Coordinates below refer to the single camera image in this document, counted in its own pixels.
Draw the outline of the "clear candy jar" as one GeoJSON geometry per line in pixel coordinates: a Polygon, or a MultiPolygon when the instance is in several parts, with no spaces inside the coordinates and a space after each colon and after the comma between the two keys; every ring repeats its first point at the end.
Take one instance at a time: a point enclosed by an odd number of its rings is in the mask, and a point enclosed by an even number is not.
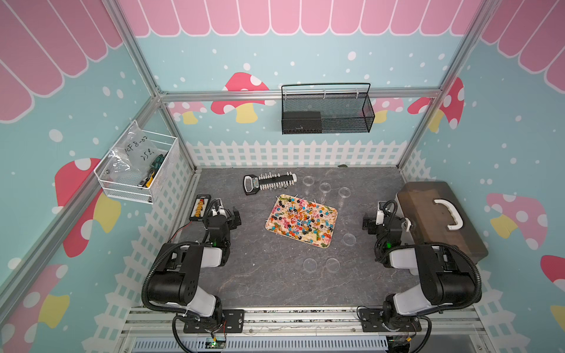
{"type": "Polygon", "coordinates": [[[347,187],[341,187],[341,188],[339,188],[339,190],[338,190],[338,194],[340,195],[340,197],[341,197],[342,199],[347,199],[347,198],[351,197],[352,192],[351,192],[351,190],[350,190],[349,188],[347,188],[347,187]]]}
{"type": "Polygon", "coordinates": [[[332,191],[332,187],[328,182],[322,182],[319,186],[319,190],[324,194],[328,194],[332,191]]]}
{"type": "Polygon", "coordinates": [[[312,186],[315,183],[315,179],[312,176],[305,176],[303,178],[303,184],[307,187],[312,186]]]}

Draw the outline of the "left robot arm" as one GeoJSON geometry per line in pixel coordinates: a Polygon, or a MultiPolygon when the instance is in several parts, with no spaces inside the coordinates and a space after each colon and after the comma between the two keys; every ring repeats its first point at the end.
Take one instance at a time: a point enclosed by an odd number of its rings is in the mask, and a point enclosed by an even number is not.
{"type": "Polygon", "coordinates": [[[206,207],[203,241],[163,244],[142,285],[144,307],[174,313],[187,328],[214,335],[227,323],[219,297],[199,286],[202,269],[223,267],[230,256],[230,232],[241,226],[236,208],[227,209],[220,199],[206,207]]]}

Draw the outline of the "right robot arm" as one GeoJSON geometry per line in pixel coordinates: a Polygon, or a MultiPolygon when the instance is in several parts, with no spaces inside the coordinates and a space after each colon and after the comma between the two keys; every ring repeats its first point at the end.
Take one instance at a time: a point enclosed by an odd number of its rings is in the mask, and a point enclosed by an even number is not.
{"type": "Polygon", "coordinates": [[[374,216],[364,215],[362,228],[376,238],[376,262],[408,270],[419,278],[419,285],[389,294],[379,309],[359,310],[366,331],[418,332],[425,316],[465,309],[482,298],[478,267],[459,247],[438,241],[403,243],[403,233],[415,226],[409,218],[398,216],[398,208],[394,200],[381,202],[374,216]]]}

